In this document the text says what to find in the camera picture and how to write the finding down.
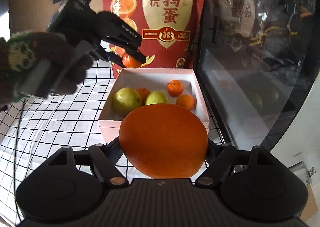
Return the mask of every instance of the wire grid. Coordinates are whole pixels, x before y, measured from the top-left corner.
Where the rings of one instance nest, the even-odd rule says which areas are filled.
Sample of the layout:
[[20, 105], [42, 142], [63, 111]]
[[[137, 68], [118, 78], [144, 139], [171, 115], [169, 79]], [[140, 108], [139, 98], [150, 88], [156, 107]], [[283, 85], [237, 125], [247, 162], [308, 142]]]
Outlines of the wire grid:
[[[96, 143], [105, 144], [98, 127], [98, 117], [114, 82], [110, 62], [98, 60], [73, 95], [49, 96], [46, 100], [30, 98], [26, 101], [17, 146], [17, 186], [60, 147], [69, 145], [73, 150], [86, 150]], [[0, 112], [0, 214], [15, 225], [19, 223], [19, 218], [13, 191], [13, 159], [21, 108], [22, 102], [11, 104], [7, 111]], [[220, 130], [209, 107], [208, 111], [208, 136], [213, 142], [221, 144]], [[133, 178], [148, 178], [134, 168], [124, 155], [116, 167], [129, 182]], [[204, 163], [191, 180], [195, 181], [207, 167], [208, 164]], [[77, 168], [91, 174], [89, 166]]]

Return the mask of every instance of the hand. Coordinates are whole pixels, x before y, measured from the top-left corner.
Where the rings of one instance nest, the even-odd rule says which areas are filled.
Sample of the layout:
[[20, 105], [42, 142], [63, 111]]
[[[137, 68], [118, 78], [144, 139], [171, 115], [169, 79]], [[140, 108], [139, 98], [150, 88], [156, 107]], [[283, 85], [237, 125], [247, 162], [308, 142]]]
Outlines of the hand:
[[[35, 62], [46, 58], [60, 65], [67, 65], [75, 49], [65, 40], [52, 33], [22, 33], [8, 41], [7, 48], [0, 49], [0, 105], [8, 104], [13, 97], [15, 82], [9, 80], [31, 69]], [[93, 64], [89, 55], [83, 56], [65, 75], [55, 94], [72, 94], [77, 84], [86, 78], [86, 70]]]

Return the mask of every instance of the wire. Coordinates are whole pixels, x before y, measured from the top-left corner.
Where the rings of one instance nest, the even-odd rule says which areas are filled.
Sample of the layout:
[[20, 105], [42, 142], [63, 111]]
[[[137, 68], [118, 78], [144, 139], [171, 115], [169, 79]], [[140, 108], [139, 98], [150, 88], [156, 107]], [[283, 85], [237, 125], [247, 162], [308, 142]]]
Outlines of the wire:
[[27, 102], [27, 100], [24, 99], [23, 100], [23, 105], [22, 105], [22, 108], [21, 108], [21, 114], [20, 114], [20, 117], [19, 117], [19, 122], [18, 122], [16, 143], [15, 143], [15, 146], [14, 146], [14, 159], [13, 159], [13, 193], [14, 193], [14, 202], [16, 204], [16, 211], [17, 211], [18, 218], [19, 218], [20, 222], [21, 222], [21, 217], [20, 217], [20, 214], [19, 214], [19, 211], [18, 211], [18, 204], [17, 204], [17, 201], [16, 201], [16, 163], [17, 163], [17, 146], [18, 146], [18, 140], [19, 140], [20, 122], [21, 122], [21, 119], [22, 119], [22, 113], [23, 113], [23, 109], [24, 109], [24, 106], [25, 106], [26, 102]]

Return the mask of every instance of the red and gold bag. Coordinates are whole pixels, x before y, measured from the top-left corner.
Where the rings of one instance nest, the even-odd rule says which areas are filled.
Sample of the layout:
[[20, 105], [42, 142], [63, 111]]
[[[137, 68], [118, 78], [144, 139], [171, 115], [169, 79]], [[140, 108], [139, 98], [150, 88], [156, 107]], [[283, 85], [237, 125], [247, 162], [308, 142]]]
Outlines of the red and gold bag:
[[[105, 11], [118, 15], [142, 35], [140, 51], [147, 62], [141, 67], [192, 68], [188, 52], [199, 29], [204, 0], [103, 0]], [[122, 56], [125, 51], [112, 46]], [[121, 70], [112, 65], [116, 78]]]

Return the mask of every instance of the pink box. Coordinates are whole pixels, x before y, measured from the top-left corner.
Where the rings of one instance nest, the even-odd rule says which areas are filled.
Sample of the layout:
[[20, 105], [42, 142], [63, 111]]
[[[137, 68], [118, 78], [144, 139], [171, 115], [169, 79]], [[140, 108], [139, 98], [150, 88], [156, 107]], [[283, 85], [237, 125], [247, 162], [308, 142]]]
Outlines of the pink box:
[[171, 97], [166, 89], [171, 80], [180, 80], [183, 83], [185, 94], [196, 97], [196, 108], [192, 111], [203, 123], [209, 132], [209, 116], [195, 73], [192, 69], [176, 68], [126, 68], [121, 70], [113, 85], [110, 94], [99, 116], [99, 128], [106, 143], [110, 143], [119, 135], [119, 128], [123, 116], [118, 115], [112, 107], [112, 97], [123, 87], [147, 88], [152, 91], [166, 93], [170, 103], [176, 103], [176, 97]]

